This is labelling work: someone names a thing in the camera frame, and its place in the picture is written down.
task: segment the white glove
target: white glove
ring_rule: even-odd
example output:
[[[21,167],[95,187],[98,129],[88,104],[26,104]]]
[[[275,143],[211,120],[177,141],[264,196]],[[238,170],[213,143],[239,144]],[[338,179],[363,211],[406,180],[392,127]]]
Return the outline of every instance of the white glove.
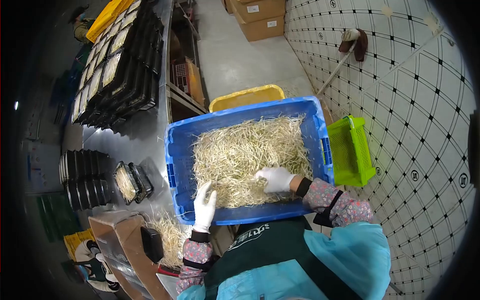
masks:
[[[215,213],[216,191],[212,192],[207,204],[205,204],[205,196],[211,188],[212,181],[202,185],[198,189],[197,196],[193,201],[193,207],[195,209],[195,224],[193,225],[193,230],[195,231],[210,233],[208,229],[212,224],[213,215]]]
[[[97,253],[97,254],[95,255],[95,258],[96,258],[99,262],[101,262],[101,263],[104,263],[104,262],[105,262],[105,257],[103,257],[103,254],[101,254],[101,253]]]
[[[118,282],[118,279],[113,274],[105,274],[105,279],[111,282]]]
[[[255,174],[255,178],[259,177],[267,179],[267,186],[264,188],[264,192],[289,192],[290,181],[295,177],[295,174],[290,174],[284,167],[264,167]]]

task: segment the stainless steel table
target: stainless steel table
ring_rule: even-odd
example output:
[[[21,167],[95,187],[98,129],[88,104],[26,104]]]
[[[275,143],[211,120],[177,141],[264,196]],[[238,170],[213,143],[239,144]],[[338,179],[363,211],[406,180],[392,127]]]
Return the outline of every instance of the stainless steel table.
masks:
[[[158,218],[162,210],[173,215],[172,197],[167,178],[165,163],[164,134],[172,120],[170,102],[177,101],[185,108],[197,113],[206,113],[205,108],[193,101],[187,94],[170,83],[169,52],[170,28],[174,0],[159,0],[154,11],[161,18],[165,26],[163,32],[162,70],[159,78],[159,97],[157,105],[149,110],[141,110],[127,120],[119,133],[114,134],[111,129],[83,129],[84,149],[98,150],[109,154],[111,169],[119,161],[133,162],[143,167],[152,182],[154,193],[140,204],[132,203],[127,206],[115,187],[112,177],[108,175],[109,189],[112,204],[95,207],[94,215],[103,210],[127,209],[143,212],[150,218]]]

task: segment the mop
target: mop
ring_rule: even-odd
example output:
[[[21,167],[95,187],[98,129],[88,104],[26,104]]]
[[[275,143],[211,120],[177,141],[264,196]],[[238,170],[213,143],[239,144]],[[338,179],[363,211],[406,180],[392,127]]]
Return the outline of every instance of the mop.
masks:
[[[368,47],[368,38],[365,32],[361,29],[349,29],[343,32],[342,34],[342,43],[338,47],[338,51],[346,53],[342,60],[338,63],[337,67],[330,74],[330,77],[325,81],[322,88],[318,91],[317,97],[324,92],[327,85],[330,84],[332,78],[338,72],[343,63],[347,60],[352,52],[355,54],[356,61],[363,61],[365,52],[367,52]]]

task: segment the yellow crate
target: yellow crate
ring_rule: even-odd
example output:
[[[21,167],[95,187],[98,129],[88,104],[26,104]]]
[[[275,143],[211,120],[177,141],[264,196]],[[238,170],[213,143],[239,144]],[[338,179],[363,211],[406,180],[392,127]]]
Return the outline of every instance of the yellow crate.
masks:
[[[283,90],[275,84],[249,88],[230,95],[215,98],[208,109],[210,112],[239,106],[285,99]]]
[[[78,245],[80,245],[80,243],[84,240],[95,240],[91,228],[63,237],[63,242],[65,243],[65,246],[68,250],[68,256],[75,262],[77,261],[75,259],[75,250],[77,249]]]
[[[112,0],[107,3],[88,30],[87,38],[95,43],[96,38],[132,3],[133,0]]]

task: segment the green plastic basket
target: green plastic basket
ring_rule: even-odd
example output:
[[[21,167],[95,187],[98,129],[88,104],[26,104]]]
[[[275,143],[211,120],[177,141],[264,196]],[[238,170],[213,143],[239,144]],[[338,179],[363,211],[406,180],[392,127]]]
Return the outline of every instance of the green plastic basket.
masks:
[[[351,115],[327,126],[333,157],[335,185],[365,186],[375,175],[367,138],[365,120]]]

